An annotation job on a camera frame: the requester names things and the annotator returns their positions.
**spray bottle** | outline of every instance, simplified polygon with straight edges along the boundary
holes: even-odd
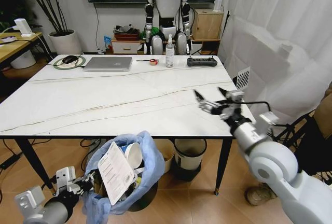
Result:
[[[174,45],[172,35],[168,36],[168,44],[166,45],[166,67],[174,65]]]

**paper card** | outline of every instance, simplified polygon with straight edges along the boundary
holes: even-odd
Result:
[[[99,160],[98,169],[113,206],[132,184],[134,170],[115,142],[112,142],[107,153]]]

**power strip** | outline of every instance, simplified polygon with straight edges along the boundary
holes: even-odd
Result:
[[[7,169],[12,164],[14,164],[17,160],[19,160],[20,157],[21,157],[21,155],[12,155],[5,162],[3,162],[2,164],[0,164],[0,168],[2,168],[3,170]]]

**marble table top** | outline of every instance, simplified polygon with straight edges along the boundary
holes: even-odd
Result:
[[[87,62],[97,56],[84,55]],[[236,89],[218,57],[217,67],[188,67],[188,56],[177,55],[172,68],[163,55],[132,57],[129,72],[45,66],[0,104],[0,137],[107,137],[143,130],[153,137],[231,136],[219,116],[198,108],[193,92],[218,101],[223,96],[217,87]],[[136,61],[151,58],[159,64]],[[254,120],[247,106],[242,109]]]

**computer mouse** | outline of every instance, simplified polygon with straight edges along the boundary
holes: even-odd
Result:
[[[78,57],[74,56],[74,55],[68,55],[67,57],[65,57],[64,59],[62,59],[62,62],[64,64],[69,64],[72,62],[75,62],[78,60]]]

